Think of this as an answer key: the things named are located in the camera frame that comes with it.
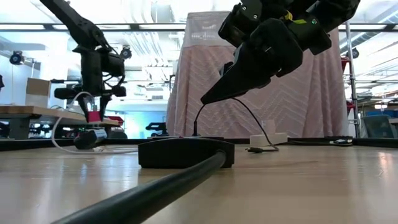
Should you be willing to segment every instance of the black tube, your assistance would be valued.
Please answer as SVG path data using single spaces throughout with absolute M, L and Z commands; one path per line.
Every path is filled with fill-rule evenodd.
M 225 159 L 225 152 L 219 151 L 193 167 L 134 187 L 53 224 L 142 223 L 204 182 L 224 164 Z

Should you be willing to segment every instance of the white cable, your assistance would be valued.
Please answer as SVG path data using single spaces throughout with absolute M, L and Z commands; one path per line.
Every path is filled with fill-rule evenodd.
M 75 102 L 75 100 L 82 94 L 87 94 L 90 97 L 93 97 L 90 93 L 88 92 L 79 92 L 74 99 L 72 100 L 71 104 L 73 104 L 73 102 Z M 57 129 L 57 126 L 59 125 L 59 123 L 61 122 L 62 119 L 62 115 L 58 117 L 58 120 L 55 122 L 54 127 L 52 128 L 52 133 L 51 133 L 51 141 L 54 144 L 55 147 L 57 147 L 60 150 L 63 150 L 65 152 L 69 152 L 72 154 L 124 154 L 124 153 L 130 153 L 130 152 L 137 152 L 137 149 L 131 149 L 131 150 L 123 150 L 123 151 L 107 151 L 107 150 L 112 150 L 112 149 L 121 149 L 121 148 L 126 148 L 126 147 L 122 147 L 122 146 L 118 146 L 118 147 L 112 147 L 112 148 L 107 148 L 104 146 L 100 146 L 100 147 L 96 147 L 94 148 L 93 152 L 80 152 L 80 151 L 72 151 L 72 150 L 68 150 L 65 149 L 63 147 L 61 147 L 60 145 L 58 145 L 58 143 L 55 141 L 55 130 Z

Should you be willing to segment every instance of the patterned fabric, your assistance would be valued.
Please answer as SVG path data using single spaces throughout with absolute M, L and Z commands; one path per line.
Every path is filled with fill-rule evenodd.
M 188 26 L 190 19 L 195 17 L 188 16 Z M 331 32 L 331 39 L 331 49 L 316 57 L 306 51 L 301 67 L 282 78 L 272 78 L 265 88 L 251 90 L 239 99 L 260 120 L 273 119 L 276 131 L 290 137 L 346 135 L 348 120 L 337 30 Z M 233 51 L 234 47 L 224 43 L 183 47 L 167 108 L 170 135 L 192 135 L 193 121 L 202 106 L 200 98 L 220 78 L 218 70 L 233 59 Z M 245 108 L 226 100 L 205 106 L 198 119 L 198 132 L 202 136 L 248 138 L 261 130 Z

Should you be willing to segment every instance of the ceiling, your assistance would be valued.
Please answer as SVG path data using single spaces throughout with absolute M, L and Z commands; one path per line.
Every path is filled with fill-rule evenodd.
M 70 5 L 83 17 L 94 23 L 181 23 L 189 12 L 230 11 L 239 1 L 232 0 L 70 0 Z M 381 23 L 394 22 L 398 13 L 398 0 L 361 0 L 351 22 Z M 13 0 L 7 7 L 0 8 L 0 21 L 15 23 L 60 23 L 39 0 Z M 117 51 L 123 45 L 130 45 L 132 58 L 126 61 L 129 96 L 125 100 L 144 100 L 155 93 L 168 98 L 169 87 L 162 83 L 175 71 L 183 33 L 176 32 L 107 32 L 108 42 Z M 354 33 L 353 38 L 361 40 L 355 47 L 360 55 L 354 60 L 357 79 L 396 80 L 398 73 L 396 56 L 398 34 L 377 33 L 366 39 L 366 33 Z M 340 47 L 344 55 L 346 36 L 340 33 Z M 79 55 L 70 50 L 76 46 L 73 39 L 63 32 L 0 32 L 0 42 L 41 44 L 46 50 L 25 50 L 26 57 L 45 61 L 56 55 L 60 63 L 70 67 L 70 78 L 79 76 Z M 386 91 L 398 90 L 398 84 L 361 83 L 359 92 L 370 91 L 383 95 Z M 349 98 L 347 85 L 346 95 Z

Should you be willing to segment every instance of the table leg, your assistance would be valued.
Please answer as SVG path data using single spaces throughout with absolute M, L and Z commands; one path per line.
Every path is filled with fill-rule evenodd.
M 11 139 L 23 140 L 29 138 L 29 118 L 13 118 L 10 119 L 10 135 Z

